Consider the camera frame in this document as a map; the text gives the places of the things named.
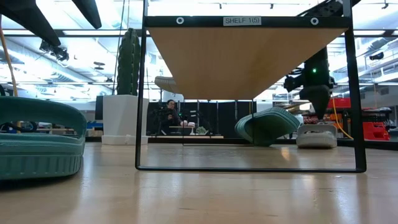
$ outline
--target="wooden floor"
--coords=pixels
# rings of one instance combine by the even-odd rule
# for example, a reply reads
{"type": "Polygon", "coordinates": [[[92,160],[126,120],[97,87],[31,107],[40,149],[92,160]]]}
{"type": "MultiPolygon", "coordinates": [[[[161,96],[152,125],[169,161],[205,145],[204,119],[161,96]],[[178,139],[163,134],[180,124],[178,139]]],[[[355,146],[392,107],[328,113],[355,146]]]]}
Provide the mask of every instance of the wooden floor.
{"type": "MultiPolygon", "coordinates": [[[[69,178],[0,182],[0,223],[397,223],[398,152],[364,174],[138,172],[134,147],[88,143],[69,178]]],[[[150,144],[147,166],[353,167],[353,150],[150,144]]]]}

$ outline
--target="label sticker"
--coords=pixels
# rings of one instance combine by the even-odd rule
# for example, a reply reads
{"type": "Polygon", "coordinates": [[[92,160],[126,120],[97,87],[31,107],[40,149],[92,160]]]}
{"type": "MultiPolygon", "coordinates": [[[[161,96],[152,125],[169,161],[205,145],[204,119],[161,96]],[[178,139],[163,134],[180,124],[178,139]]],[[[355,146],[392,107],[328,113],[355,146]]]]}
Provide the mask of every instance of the label sticker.
{"type": "Polygon", "coordinates": [[[224,17],[224,26],[260,26],[261,16],[224,17]]]}

